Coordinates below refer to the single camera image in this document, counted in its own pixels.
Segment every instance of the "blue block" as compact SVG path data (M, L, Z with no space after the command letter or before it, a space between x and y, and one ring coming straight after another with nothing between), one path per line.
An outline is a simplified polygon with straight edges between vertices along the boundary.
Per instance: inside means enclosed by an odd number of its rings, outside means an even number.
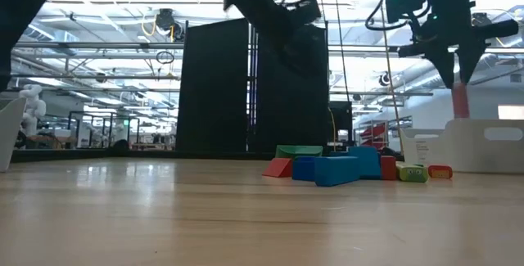
M329 156L350 156L349 151L332 151Z
M293 180L314 181L314 159L316 156L298 156L293 161Z
M332 187L360 179L359 159L354 156L318 157L314 159L314 182Z
M380 160L375 147L351 147L350 156L359 158L360 178L381 179Z

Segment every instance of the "green block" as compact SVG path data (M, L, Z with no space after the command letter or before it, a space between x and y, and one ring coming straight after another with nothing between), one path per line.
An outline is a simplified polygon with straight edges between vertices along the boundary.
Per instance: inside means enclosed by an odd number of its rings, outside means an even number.
M426 168L416 165L398 166L399 178L404 182L425 183L429 179Z
M322 147L277 146L276 158L295 159L297 156L322 156Z

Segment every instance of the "window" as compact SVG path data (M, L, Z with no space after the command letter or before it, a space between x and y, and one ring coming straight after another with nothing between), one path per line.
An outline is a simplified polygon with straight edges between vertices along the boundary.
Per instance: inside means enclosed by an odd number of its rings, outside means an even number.
M499 119L524 119L524 106L499 106Z

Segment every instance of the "toy block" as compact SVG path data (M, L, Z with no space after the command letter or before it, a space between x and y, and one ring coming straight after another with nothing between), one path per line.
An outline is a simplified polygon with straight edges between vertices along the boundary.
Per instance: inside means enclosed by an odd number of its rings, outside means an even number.
M314 182L332 187L360 179L359 159L354 156L314 158Z
M291 177L293 162L291 159L274 158L269 163L269 167L262 173L263 176L276 178Z
M299 156L293 161L293 180L314 181L314 156Z
M400 162L397 163L396 168L401 181L425 183L429 179L426 168Z
M350 156L349 151L332 151L329 156Z
M382 180L396 180L396 158L394 156L382 156L380 161Z
M277 146L276 158L295 159L297 156L321 156L323 147Z
M380 161L375 147L351 147L350 156L359 158L360 178L380 180Z
M448 165L431 165L427 171L432 178L451 179L453 177L453 170Z

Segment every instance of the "black partition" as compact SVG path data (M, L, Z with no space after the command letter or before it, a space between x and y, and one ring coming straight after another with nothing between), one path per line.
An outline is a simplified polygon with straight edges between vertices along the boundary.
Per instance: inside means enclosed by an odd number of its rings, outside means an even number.
M248 33L246 20L187 30L176 151L246 151Z
M258 42L255 145L250 145L250 151L274 152L279 144L327 144L326 30L311 25L297 33L301 34L296 36L301 40L298 46L309 48L307 54L302 55L304 59L297 63L300 71L282 63L264 38L260 37Z

